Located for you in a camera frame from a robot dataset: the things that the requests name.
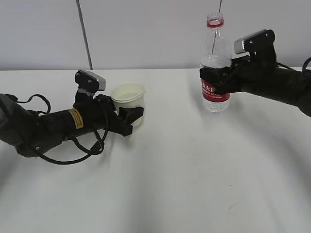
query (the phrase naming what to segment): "red bottle label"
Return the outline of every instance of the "red bottle label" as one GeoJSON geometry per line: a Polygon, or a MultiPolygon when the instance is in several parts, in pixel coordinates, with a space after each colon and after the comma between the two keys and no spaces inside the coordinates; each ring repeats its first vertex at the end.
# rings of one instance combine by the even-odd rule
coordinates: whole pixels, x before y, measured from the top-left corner
{"type": "Polygon", "coordinates": [[[224,102],[227,99],[229,99],[230,94],[224,94],[224,95],[217,95],[214,93],[214,88],[211,84],[209,84],[208,82],[202,80],[202,93],[203,93],[203,97],[209,101],[212,102],[224,102]]]}

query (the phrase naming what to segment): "black cable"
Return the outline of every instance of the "black cable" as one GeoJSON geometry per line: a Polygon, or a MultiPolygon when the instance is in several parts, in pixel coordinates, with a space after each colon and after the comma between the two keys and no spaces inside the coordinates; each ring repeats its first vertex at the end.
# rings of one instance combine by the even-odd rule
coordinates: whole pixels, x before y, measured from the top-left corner
{"type": "Polygon", "coordinates": [[[82,146],[78,142],[78,139],[76,137],[69,139],[69,140],[73,141],[74,144],[76,145],[76,147],[78,149],[80,149],[81,151],[83,151],[84,153],[98,155],[98,154],[101,154],[103,152],[103,150],[104,150],[104,141],[105,141],[105,139],[106,139],[106,137],[108,135],[109,118],[108,118],[106,110],[101,105],[100,105],[100,108],[103,111],[104,118],[105,118],[105,124],[106,124],[106,128],[104,130],[104,135],[103,135],[102,139],[100,139],[100,136],[99,136],[98,132],[96,130],[94,130],[93,132],[95,133],[95,136],[97,138],[97,142],[92,146],[91,150],[88,150],[84,146],[82,146]]]}
{"type": "Polygon", "coordinates": [[[20,133],[20,131],[18,130],[18,128],[15,126],[15,124],[12,122],[11,116],[9,111],[7,110],[5,104],[3,103],[3,101],[0,99],[0,108],[2,109],[4,115],[6,116],[6,118],[8,119],[8,123],[12,125],[12,127],[15,129],[16,133],[18,134],[18,136],[21,138],[21,140],[23,141],[23,143],[33,152],[35,153],[38,157],[40,157],[41,159],[44,159],[47,162],[50,162],[52,164],[57,164],[57,165],[71,165],[71,164],[76,164],[79,162],[84,161],[85,159],[88,159],[92,154],[87,154],[86,156],[80,158],[80,159],[76,159],[76,160],[71,160],[71,161],[58,161],[58,160],[54,160],[51,159],[47,156],[45,156],[44,154],[42,154],[41,152],[39,152],[38,150],[36,150],[34,147],[32,147],[30,144],[27,143],[27,141],[25,140],[25,138],[22,136],[22,134],[20,133]]]}
{"type": "Polygon", "coordinates": [[[289,70],[294,70],[293,68],[290,68],[290,67],[288,67],[287,65],[284,65],[284,64],[282,64],[282,63],[277,62],[276,64],[277,64],[279,67],[284,67],[284,68],[287,68],[287,69],[289,69],[289,70]]]}
{"type": "Polygon", "coordinates": [[[51,104],[50,104],[50,102],[48,101],[48,99],[45,98],[43,95],[34,94],[34,95],[30,96],[29,99],[28,99],[27,101],[18,101],[18,98],[17,98],[16,96],[10,95],[10,94],[6,94],[6,95],[7,95],[11,100],[13,100],[13,101],[16,102],[16,103],[29,103],[29,102],[33,99],[33,97],[39,97],[40,99],[42,99],[42,100],[45,102],[45,104],[47,105],[48,109],[47,109],[46,112],[37,111],[37,113],[39,113],[39,114],[40,114],[40,113],[42,113],[42,114],[48,114],[48,113],[51,112],[51,104]]]}
{"type": "Polygon", "coordinates": [[[305,72],[307,69],[308,64],[311,62],[311,57],[309,57],[302,66],[302,72],[305,72]]]}

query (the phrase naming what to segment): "water bottle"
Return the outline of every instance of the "water bottle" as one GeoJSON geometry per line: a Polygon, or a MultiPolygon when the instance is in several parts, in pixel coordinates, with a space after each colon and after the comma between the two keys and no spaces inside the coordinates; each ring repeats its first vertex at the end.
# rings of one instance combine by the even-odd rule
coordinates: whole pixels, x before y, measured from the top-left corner
{"type": "MultiPolygon", "coordinates": [[[[202,50],[200,68],[223,68],[231,66],[231,47],[224,37],[222,13],[207,16],[207,36],[202,50]]],[[[217,95],[213,86],[202,80],[203,105],[211,112],[221,112],[229,106],[230,94],[217,95]]]]}

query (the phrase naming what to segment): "yellow warning label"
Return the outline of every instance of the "yellow warning label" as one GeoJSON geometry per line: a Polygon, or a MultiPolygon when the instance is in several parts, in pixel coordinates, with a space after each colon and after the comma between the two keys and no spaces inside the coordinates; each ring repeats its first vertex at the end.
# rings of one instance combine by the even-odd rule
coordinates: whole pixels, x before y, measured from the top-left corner
{"type": "Polygon", "coordinates": [[[76,110],[75,108],[68,109],[68,111],[72,115],[72,118],[73,118],[74,123],[76,125],[76,129],[83,128],[83,126],[84,126],[83,120],[82,120],[82,117],[81,117],[79,111],[76,110]]]}

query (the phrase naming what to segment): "paper cup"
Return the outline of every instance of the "paper cup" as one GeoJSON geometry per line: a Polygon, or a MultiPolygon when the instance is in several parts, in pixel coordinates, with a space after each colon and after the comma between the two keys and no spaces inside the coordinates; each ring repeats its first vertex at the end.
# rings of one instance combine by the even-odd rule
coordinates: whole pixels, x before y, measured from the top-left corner
{"type": "MultiPolygon", "coordinates": [[[[111,98],[119,114],[119,108],[143,107],[145,87],[140,83],[123,83],[116,86],[111,92],[111,98]]],[[[138,126],[142,117],[133,122],[133,126],[138,126]]]]}

